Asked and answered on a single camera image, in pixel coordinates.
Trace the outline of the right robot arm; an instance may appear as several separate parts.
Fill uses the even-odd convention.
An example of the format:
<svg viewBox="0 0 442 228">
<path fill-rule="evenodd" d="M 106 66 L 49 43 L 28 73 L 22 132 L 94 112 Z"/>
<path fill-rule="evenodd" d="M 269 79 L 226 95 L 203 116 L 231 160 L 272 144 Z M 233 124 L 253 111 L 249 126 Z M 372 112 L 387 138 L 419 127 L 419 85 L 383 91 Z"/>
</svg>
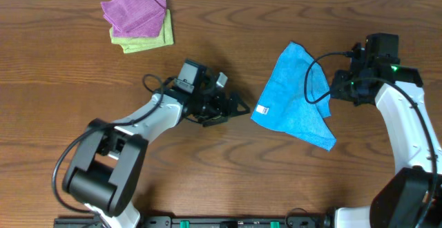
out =
<svg viewBox="0 0 442 228">
<path fill-rule="evenodd" d="M 440 227 L 441 146 L 428 117 L 415 68 L 338 70 L 335 99 L 370 103 L 387 127 L 395 175 L 366 207 L 338 208 L 333 227 Z"/>
</svg>

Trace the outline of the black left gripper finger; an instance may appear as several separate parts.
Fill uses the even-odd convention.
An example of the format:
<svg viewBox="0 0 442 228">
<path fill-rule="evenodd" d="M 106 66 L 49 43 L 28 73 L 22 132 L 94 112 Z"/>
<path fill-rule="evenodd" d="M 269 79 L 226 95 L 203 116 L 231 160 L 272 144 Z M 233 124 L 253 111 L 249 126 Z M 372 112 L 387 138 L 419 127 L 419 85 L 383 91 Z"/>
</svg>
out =
<svg viewBox="0 0 442 228">
<path fill-rule="evenodd" d="M 233 92 L 226 95 L 226 111 L 224 112 L 226 117 L 237 117 L 250 113 L 250 107 L 243 101 L 238 93 Z"/>
<path fill-rule="evenodd" d="M 229 118 L 227 116 L 223 116 L 223 115 L 208 117 L 202 121 L 202 125 L 203 125 L 203 127 L 214 126 L 214 125 L 225 123 L 228 121 L 228 119 Z"/>
</svg>

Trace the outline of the blue microfiber cloth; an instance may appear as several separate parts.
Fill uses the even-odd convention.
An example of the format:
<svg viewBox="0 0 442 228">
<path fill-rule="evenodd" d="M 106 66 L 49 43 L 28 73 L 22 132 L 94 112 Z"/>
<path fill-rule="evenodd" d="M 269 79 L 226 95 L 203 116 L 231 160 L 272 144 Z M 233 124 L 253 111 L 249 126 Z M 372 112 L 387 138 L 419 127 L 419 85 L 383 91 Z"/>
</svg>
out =
<svg viewBox="0 0 442 228">
<path fill-rule="evenodd" d="M 327 151 L 336 143 L 324 119 L 331 115 L 330 97 L 309 104 L 329 90 L 322 68 L 294 42 L 283 50 L 256 104 L 251 119 L 262 127 L 292 135 Z"/>
</svg>

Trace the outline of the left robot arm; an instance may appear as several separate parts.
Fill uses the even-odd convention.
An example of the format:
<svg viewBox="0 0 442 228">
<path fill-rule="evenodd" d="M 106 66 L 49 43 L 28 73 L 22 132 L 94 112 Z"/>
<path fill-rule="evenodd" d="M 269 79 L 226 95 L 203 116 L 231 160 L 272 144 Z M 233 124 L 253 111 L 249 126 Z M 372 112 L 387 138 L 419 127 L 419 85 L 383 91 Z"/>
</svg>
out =
<svg viewBox="0 0 442 228">
<path fill-rule="evenodd" d="M 184 81 L 168 78 L 151 100 L 128 117 L 114 122 L 95 119 L 58 159 L 52 176 L 67 154 L 75 154 L 65 172 L 62 189 L 99 216 L 103 227 L 141 227 L 142 215 L 132 197 L 148 145 L 183 119 L 204 127 L 246 115 L 250 108 L 236 93 L 226 95 L 217 82 L 196 80 L 189 91 Z"/>
</svg>

